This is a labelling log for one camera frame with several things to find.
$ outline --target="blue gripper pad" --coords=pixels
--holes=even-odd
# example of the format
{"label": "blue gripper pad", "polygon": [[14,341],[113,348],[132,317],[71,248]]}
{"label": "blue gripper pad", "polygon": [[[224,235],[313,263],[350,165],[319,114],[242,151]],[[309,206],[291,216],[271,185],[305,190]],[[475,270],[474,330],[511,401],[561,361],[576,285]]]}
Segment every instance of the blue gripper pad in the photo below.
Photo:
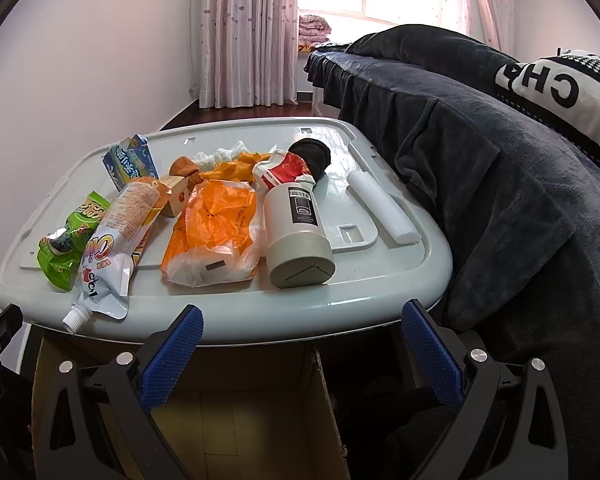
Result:
{"label": "blue gripper pad", "polygon": [[192,308],[156,352],[142,374],[140,404],[149,413],[162,406],[189,362],[204,329],[202,311]]}
{"label": "blue gripper pad", "polygon": [[408,301],[402,308],[402,334],[416,354],[438,400],[452,406],[462,404],[462,370],[413,301]]}

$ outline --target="blue snack box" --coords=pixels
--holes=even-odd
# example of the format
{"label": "blue snack box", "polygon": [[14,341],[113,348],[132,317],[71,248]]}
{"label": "blue snack box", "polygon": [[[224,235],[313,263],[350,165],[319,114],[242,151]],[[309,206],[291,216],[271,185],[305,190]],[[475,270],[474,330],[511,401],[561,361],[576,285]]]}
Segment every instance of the blue snack box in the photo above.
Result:
{"label": "blue snack box", "polygon": [[140,135],[127,137],[119,144],[111,146],[102,161],[118,191],[122,191],[132,178],[140,176],[158,178],[149,145]]}

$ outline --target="metal screw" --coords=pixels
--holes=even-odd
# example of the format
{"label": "metal screw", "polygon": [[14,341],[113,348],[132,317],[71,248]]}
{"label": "metal screw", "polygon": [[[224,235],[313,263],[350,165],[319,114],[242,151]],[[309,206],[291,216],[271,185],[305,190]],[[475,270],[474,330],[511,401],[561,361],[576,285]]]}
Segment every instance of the metal screw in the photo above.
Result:
{"label": "metal screw", "polygon": [[71,361],[63,361],[60,363],[58,370],[61,374],[67,374],[74,369],[74,364]]}
{"label": "metal screw", "polygon": [[133,360],[134,355],[131,352],[122,352],[122,354],[118,354],[118,357],[116,357],[116,362],[119,365],[128,365]]}
{"label": "metal screw", "polygon": [[544,370],[544,361],[542,361],[542,359],[538,359],[537,357],[534,357],[533,359],[531,359],[531,365],[533,368],[535,368],[539,372]]}
{"label": "metal screw", "polygon": [[473,359],[474,361],[483,363],[487,360],[487,357],[487,352],[485,352],[481,348],[474,348],[473,350],[471,350],[471,359]]}

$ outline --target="black and white pillow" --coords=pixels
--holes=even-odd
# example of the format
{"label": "black and white pillow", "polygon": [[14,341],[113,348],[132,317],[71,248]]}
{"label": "black and white pillow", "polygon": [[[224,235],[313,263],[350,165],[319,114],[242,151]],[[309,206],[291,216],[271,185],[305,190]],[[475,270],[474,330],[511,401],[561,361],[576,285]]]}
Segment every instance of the black and white pillow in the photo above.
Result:
{"label": "black and white pillow", "polygon": [[600,56],[558,51],[534,63],[509,63],[496,74],[504,102],[576,144],[600,167]]}

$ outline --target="white wall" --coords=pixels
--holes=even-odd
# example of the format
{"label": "white wall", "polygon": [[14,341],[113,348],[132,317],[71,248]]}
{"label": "white wall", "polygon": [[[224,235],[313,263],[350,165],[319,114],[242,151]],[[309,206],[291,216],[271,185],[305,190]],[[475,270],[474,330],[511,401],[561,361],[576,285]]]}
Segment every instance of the white wall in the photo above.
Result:
{"label": "white wall", "polygon": [[308,80],[309,75],[304,71],[308,58],[308,54],[298,54],[298,60],[296,60],[296,92],[314,91],[314,86]]}
{"label": "white wall", "polygon": [[520,61],[554,56],[560,48],[600,55],[600,20],[585,0],[516,0],[516,52]]}
{"label": "white wall", "polygon": [[20,0],[0,28],[0,261],[82,154],[160,129],[190,80],[189,0]]}

